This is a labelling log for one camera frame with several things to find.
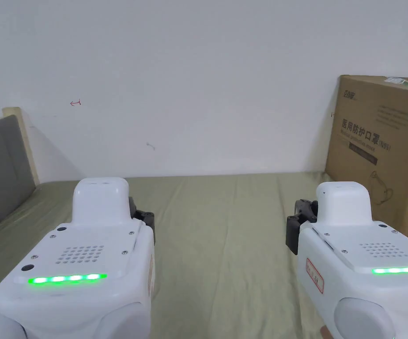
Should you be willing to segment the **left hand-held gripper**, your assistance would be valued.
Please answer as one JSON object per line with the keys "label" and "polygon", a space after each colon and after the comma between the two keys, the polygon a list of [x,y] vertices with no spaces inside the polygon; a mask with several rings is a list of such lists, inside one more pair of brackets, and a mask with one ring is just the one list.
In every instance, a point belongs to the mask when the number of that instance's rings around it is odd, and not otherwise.
{"label": "left hand-held gripper", "polygon": [[0,282],[0,339],[147,339],[155,215],[120,177],[85,178],[72,219]]}

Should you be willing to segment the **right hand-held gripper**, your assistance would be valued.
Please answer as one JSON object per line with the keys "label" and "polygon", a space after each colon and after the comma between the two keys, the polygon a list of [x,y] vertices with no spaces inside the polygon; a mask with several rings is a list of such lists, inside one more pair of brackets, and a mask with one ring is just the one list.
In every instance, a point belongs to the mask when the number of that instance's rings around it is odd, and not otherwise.
{"label": "right hand-held gripper", "polygon": [[297,277],[334,339],[408,339],[408,237],[374,221],[352,181],[324,182],[295,202],[286,245]]}

